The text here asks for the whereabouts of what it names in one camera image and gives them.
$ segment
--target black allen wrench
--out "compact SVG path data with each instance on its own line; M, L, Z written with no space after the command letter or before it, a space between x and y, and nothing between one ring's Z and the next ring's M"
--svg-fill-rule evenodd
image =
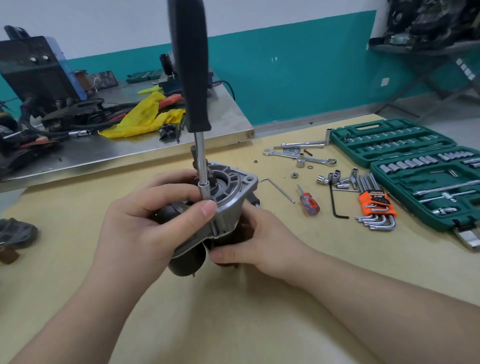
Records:
M336 218L345 218L345 219L350 218L350 216L337 215L337 213L336 213L336 211L335 211L335 200L334 200L334 198L333 198L332 183L330 182L328 185L330 186L330 197L331 197L331 199L332 199L332 211L333 211L333 216L335 216Z

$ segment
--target forearm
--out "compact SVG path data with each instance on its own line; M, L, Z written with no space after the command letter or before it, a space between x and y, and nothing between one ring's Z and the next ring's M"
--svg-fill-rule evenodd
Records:
M12 363L107 363L142 293L89 273L75 295Z
M478 361L480 308L308 251L287 281L304 288L386 363Z

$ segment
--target yellow rag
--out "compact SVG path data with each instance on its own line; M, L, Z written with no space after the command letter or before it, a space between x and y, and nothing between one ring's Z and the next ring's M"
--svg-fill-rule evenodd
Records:
M127 138L156 131L163 124L180 123L185 113L183 109L169 110L157 116L158 102L163 99L165 99L163 94L153 92L146 99L140 101L119 124L98 133L106 138Z

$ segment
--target left hand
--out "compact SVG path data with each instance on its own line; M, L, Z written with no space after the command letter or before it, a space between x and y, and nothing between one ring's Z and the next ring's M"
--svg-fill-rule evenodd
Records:
M173 251L216 213L216 203L207 200L163 225L148 218L171 202L199 201L198 187L188 184L195 176L195 170L161 173L112 202L102 224L91 275L100 274L108 284L130 285L142 293L155 282Z

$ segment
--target hand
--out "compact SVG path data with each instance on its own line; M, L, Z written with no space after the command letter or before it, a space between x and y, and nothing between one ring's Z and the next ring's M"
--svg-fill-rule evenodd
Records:
M197 186L188 184L195 170L161 173L114 201L103 221L92 270L110 281L145 291L170 262L173 251L216 213L214 201L200 201L166 224L148 216L171 202L200 200Z
M215 263L247 263L269 276L288 280L295 265L309 247L297 238L274 214L245 202L242 228L250 240L210 252Z

